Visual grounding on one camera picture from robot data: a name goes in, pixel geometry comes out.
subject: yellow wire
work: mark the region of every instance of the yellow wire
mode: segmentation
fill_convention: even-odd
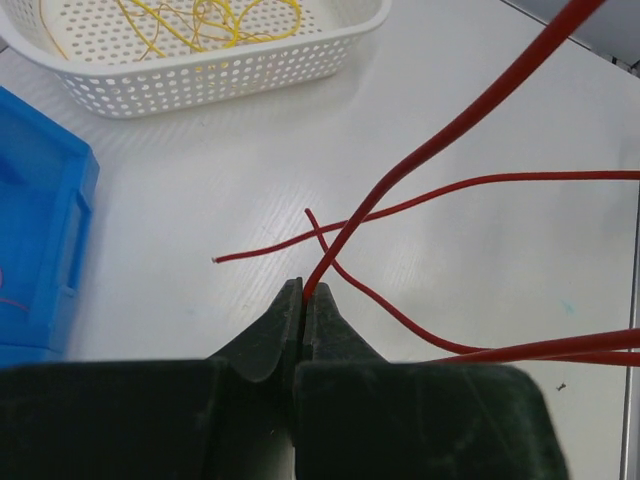
[[[124,8],[124,5],[122,4],[122,2],[120,0],[116,0],[116,3],[120,7],[120,10],[122,10],[122,14],[124,15],[124,18],[127,20],[127,22],[129,22],[129,25],[131,25],[131,28],[133,29],[133,31],[136,32],[136,35],[138,35],[138,37],[140,37],[140,40],[142,40],[147,45],[147,47],[149,47],[151,50],[156,52],[161,57],[166,57],[166,55],[161,50],[159,50],[158,47],[155,46],[155,44],[151,43],[149,39],[144,35],[144,33],[142,33],[140,29],[136,27],[135,22],[129,15],[129,12],[127,11],[127,9]]]
[[[135,3],[137,6],[139,6],[140,8],[142,8],[144,11],[146,11],[149,15],[151,15],[153,18],[155,18],[158,22],[160,22],[162,24],[162,26],[164,28],[166,28],[170,33],[173,34],[174,37],[176,37],[177,39],[179,39],[182,43],[184,43],[185,45],[193,48],[195,51],[197,52],[204,52],[205,50],[203,50],[202,48],[198,47],[197,45],[194,45],[193,43],[191,43],[189,40],[187,40],[186,38],[184,38],[182,36],[182,34],[180,32],[178,32],[177,30],[175,30],[171,25],[169,25],[164,18],[162,18],[160,15],[158,15],[155,10],[153,10],[149,5],[147,5],[146,3],[141,2],[140,0],[131,0],[133,3]],[[156,53],[159,53],[159,50],[157,50],[155,48],[153,48],[154,51],[156,51]]]
[[[246,32],[242,30],[242,23],[245,20],[246,16],[250,13],[250,11],[253,8],[255,8],[260,3],[262,3],[263,0],[252,0],[251,3],[249,3],[249,5],[247,5],[238,16],[236,16],[236,14],[234,13],[231,7],[230,0],[195,0],[191,12],[176,9],[168,5],[167,3],[161,3],[156,9],[153,9],[148,4],[144,3],[142,0],[130,0],[136,6],[138,6],[143,10],[140,13],[128,11],[127,8],[124,6],[122,0],[115,0],[115,1],[118,4],[120,10],[122,11],[122,14],[124,15],[125,19],[129,23],[133,31],[135,32],[136,36],[138,36],[138,38],[140,38],[140,40],[142,40],[142,42],[144,42],[144,44],[147,46],[147,50],[138,59],[138,61],[144,60],[144,58],[152,51],[158,54],[158,56],[160,57],[166,57],[165,53],[156,46],[158,37],[160,35],[161,27],[164,27],[175,38],[177,38],[183,44],[188,46],[192,52],[193,51],[206,52],[207,49],[202,46],[201,38],[210,39],[217,42],[224,41],[226,43],[219,48],[226,49],[226,48],[234,47],[241,42],[264,43],[264,42],[270,42],[273,40],[281,40],[284,38],[288,38],[292,35],[295,35],[297,31],[300,29],[300,26],[302,24],[302,10],[299,5],[299,0],[279,0],[281,3],[287,4],[291,8],[293,8],[296,15],[296,21],[293,27],[287,32],[279,35],[273,35],[266,32],[251,33],[251,32]],[[65,59],[68,60],[69,57],[66,55],[64,50],[60,47],[60,45],[56,42],[51,31],[48,29],[46,25],[46,22],[44,20],[44,14],[42,11],[42,2],[43,0],[39,0],[39,14],[40,14],[40,20],[42,22],[42,25],[45,31],[47,32],[49,39],[54,44],[58,52],[60,52],[60,54]],[[163,9],[168,10],[172,14],[176,15],[178,19],[182,22],[182,24],[184,24],[188,28],[188,30],[192,33],[191,40],[184,37],[180,32],[174,29],[162,17]],[[215,22],[207,18],[207,15],[212,13],[214,10],[222,19],[222,23]],[[149,40],[145,36],[145,34],[136,26],[133,20],[133,17],[139,18],[147,15],[152,16],[157,22],[156,31],[152,40]],[[191,21],[193,22],[193,25],[191,25],[189,21],[185,20],[183,16],[190,16]],[[218,28],[224,31],[226,34],[230,35],[231,38],[225,39],[223,37],[204,34],[201,32],[201,29],[203,26]]]
[[[240,16],[238,17],[238,27],[242,24],[242,20],[244,20],[244,17],[247,16],[247,14],[251,11],[251,9],[253,9],[255,6],[257,6],[258,4],[260,4],[263,0],[253,0],[253,2],[251,2],[240,14]],[[293,28],[291,28],[291,30],[289,30],[288,32],[285,32],[283,34],[280,35],[270,35],[270,39],[266,40],[266,41],[273,41],[273,40],[282,40],[284,38],[288,38],[292,35],[294,35],[298,29],[300,28],[300,24],[302,23],[302,10],[300,10],[300,5],[298,5],[298,1],[297,0],[280,0],[282,3],[286,3],[289,6],[293,7],[293,9],[296,12],[296,23],[293,26]],[[265,40],[259,40],[259,41],[255,41],[255,43],[263,43]]]
[[[49,40],[51,40],[51,42],[55,45],[58,52],[60,52],[60,55],[62,55],[65,60],[69,60],[69,57],[67,57],[67,54],[64,53],[64,50],[62,50],[62,47],[58,45],[58,42],[56,42],[56,39],[53,38],[53,34],[47,27],[47,22],[44,21],[44,14],[42,13],[42,0],[40,0],[40,2],[38,3],[38,13],[40,15],[40,21],[42,22],[42,26],[44,27],[45,32],[47,32],[47,35],[49,36]]]

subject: white basket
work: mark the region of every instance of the white basket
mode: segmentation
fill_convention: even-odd
[[[173,6],[193,5],[193,0],[171,1]],[[248,1],[231,4],[243,8]],[[169,56],[144,61],[133,61],[146,46],[119,16],[115,0],[0,0],[0,33],[18,53],[55,72],[71,96],[91,112],[133,118],[332,75],[344,65],[357,40],[384,22],[391,0],[299,0],[299,4],[303,17],[295,36],[195,54],[166,39],[158,46]],[[273,28],[287,10],[269,0],[255,9],[248,17],[254,24],[247,29],[269,27],[268,22]]]

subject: blue container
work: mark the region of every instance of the blue container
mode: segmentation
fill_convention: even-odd
[[[0,367],[63,357],[98,170],[86,143],[0,88]]]

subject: white table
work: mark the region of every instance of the white table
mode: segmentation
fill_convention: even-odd
[[[308,276],[321,252],[310,241],[235,264],[214,266],[211,256],[307,230],[307,206],[323,223],[347,217],[540,29],[495,0],[402,0],[336,77],[119,122],[86,113],[50,74],[2,53],[0,84],[89,142],[102,166],[72,358],[216,351],[287,278]],[[383,203],[493,172],[637,168],[638,132],[638,79],[567,43]],[[625,328],[637,198],[631,182],[479,187],[362,227],[340,258],[458,342]],[[325,281],[345,318],[388,359],[443,355],[335,273]],[[616,478],[624,369],[521,366],[545,392],[573,478]]]

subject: red cable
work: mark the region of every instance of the red cable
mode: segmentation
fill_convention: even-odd
[[[315,216],[313,215],[313,212],[310,209],[305,209],[305,214],[307,215],[307,217],[309,218],[309,221],[311,222],[311,225],[313,226],[313,233],[315,236],[317,236],[318,241],[320,242],[320,246],[322,247],[324,252],[327,252],[327,250],[329,249],[329,245],[327,244],[326,240],[324,239],[324,236],[322,235],[322,233],[320,232],[320,225],[318,224]],[[555,347],[555,343],[559,342],[558,340],[552,340],[550,343],[549,342],[536,342],[533,344],[525,344],[525,345],[521,345],[518,347],[507,347],[507,353],[502,353],[505,351],[505,349],[482,349],[482,348],[476,348],[476,347],[469,347],[467,345],[461,345],[459,343],[454,343],[454,342],[450,342],[448,340],[445,340],[443,338],[440,338],[430,332],[428,332],[427,330],[423,329],[421,326],[419,326],[418,324],[416,324],[415,322],[413,322],[413,320],[411,320],[409,317],[407,317],[406,315],[404,315],[402,312],[400,312],[396,307],[394,307],[389,301],[387,301],[384,297],[382,297],[380,294],[378,294],[377,292],[375,292],[373,289],[369,288],[368,286],[364,285],[363,283],[361,283],[360,281],[358,281],[356,278],[354,278],[353,276],[351,276],[344,268],[342,268],[342,266],[338,263],[337,260],[333,260],[331,265],[333,266],[333,268],[336,270],[336,272],[338,272],[338,274],[345,280],[347,281],[347,283],[351,284],[352,286],[354,286],[355,288],[357,288],[358,290],[360,290],[361,292],[363,292],[365,295],[367,295],[369,298],[371,298],[372,300],[374,300],[376,303],[378,303],[382,308],[384,308],[387,312],[389,312],[394,318],[396,318],[398,321],[400,321],[400,323],[402,323],[406,328],[408,328],[411,332],[413,332],[414,334],[416,334],[417,336],[419,336],[420,338],[422,338],[423,340],[426,340],[427,342],[431,343],[432,345],[435,345],[436,347],[442,348],[443,350],[447,350],[451,353],[458,353],[458,354],[462,354],[458,357],[452,357],[452,358],[460,358],[463,360],[459,360],[462,362],[498,362],[498,361],[516,361],[516,360],[525,360],[525,359],[533,359],[533,358],[521,358],[523,355],[533,355],[536,358],[540,358],[540,359],[548,359],[548,360],[560,360],[560,361],[567,361],[567,362],[580,362],[580,363],[593,363],[593,364],[603,364],[603,365],[620,365],[620,366],[640,366],[640,354],[636,354],[636,353],[625,353],[625,352],[602,352],[602,353],[596,353],[596,354],[582,354],[582,355],[571,355],[571,356],[566,356],[570,353],[574,353],[574,352],[567,352],[567,351],[561,351],[561,353],[553,353],[553,354],[549,354],[549,355],[543,355],[541,357],[538,357],[537,355],[540,354],[540,350],[538,350],[539,348],[544,348],[545,345],[551,345],[551,348]],[[578,352],[582,351],[593,351],[591,350],[593,348],[593,344],[589,343],[589,342],[593,342],[595,340],[611,340],[612,338],[615,338],[616,341],[621,340],[622,343],[620,343],[621,345],[628,345],[629,343],[633,344],[633,345],[637,345],[638,344],[638,340],[635,337],[628,337],[628,335],[632,332],[637,332],[634,333],[634,335],[639,335],[640,331],[630,331],[630,330],[624,330],[622,331],[622,333],[624,335],[622,335],[624,338],[620,338],[621,336],[621,332],[615,332],[614,336],[611,337],[610,334],[599,334],[599,336],[593,336],[593,335],[587,335],[584,337],[574,337],[574,338],[579,338],[581,340],[578,340],[577,342],[577,346],[578,348]],[[603,348],[602,350],[607,350],[607,349],[619,349],[619,348],[632,348],[632,347],[626,347],[626,346],[616,346],[618,344],[614,344],[614,343],[609,343],[607,347]],[[569,342],[568,343],[568,348],[574,347],[575,343],[574,342]],[[478,359],[477,355],[478,354],[485,354],[485,357],[480,357]],[[519,355],[519,357],[516,357],[515,359],[509,359],[509,358],[513,358],[513,357],[509,357],[509,355]],[[452,359],[445,359],[444,361],[447,362],[452,362]]]
[[[520,173],[498,173],[493,175],[484,175],[482,177],[469,178],[460,182],[452,183],[444,187],[438,188],[431,192],[420,195],[419,197],[412,198],[405,202],[399,203],[392,207],[388,207],[377,212],[370,213],[364,219],[364,222],[371,222],[372,220],[378,220],[380,218],[388,217],[396,213],[402,212],[413,208],[421,203],[428,202],[435,198],[441,197],[448,193],[453,193],[458,190],[464,190],[465,188],[475,187],[478,185],[487,185],[490,183],[503,183],[503,182],[536,182],[536,181],[567,181],[567,180],[640,180],[640,171],[638,170],[591,170],[584,172],[520,172]],[[334,230],[340,230],[347,224],[346,220],[341,222],[325,225],[319,229],[319,232],[324,234],[332,232]],[[300,242],[309,240],[315,237],[317,234],[313,230],[309,230],[301,235],[290,238],[284,242],[276,245],[260,248],[257,250],[251,250],[247,252],[234,253],[231,255],[224,255],[222,257],[213,258],[214,263],[226,263],[234,260],[242,260],[245,258],[259,257],[261,255],[267,255],[275,253],[279,250],[292,247]]]
[[[0,267],[0,288],[2,287],[4,287],[4,272],[2,271],[2,267]],[[29,307],[22,305],[21,303],[14,302],[13,300],[9,300],[8,298],[0,297],[0,303],[6,303],[7,305],[18,307],[20,310],[24,310],[25,312],[29,311]]]
[[[376,204],[391,188],[420,165],[447,148],[473,128],[511,95],[605,0],[571,0],[511,66],[465,111],[415,152],[392,168],[371,190],[304,287],[308,301],[342,247]]]
[[[7,305],[18,307],[20,310],[24,310],[25,312],[29,311],[29,307],[22,305],[21,303],[14,302],[13,300],[9,300],[8,298],[0,298],[0,303],[6,303]]]

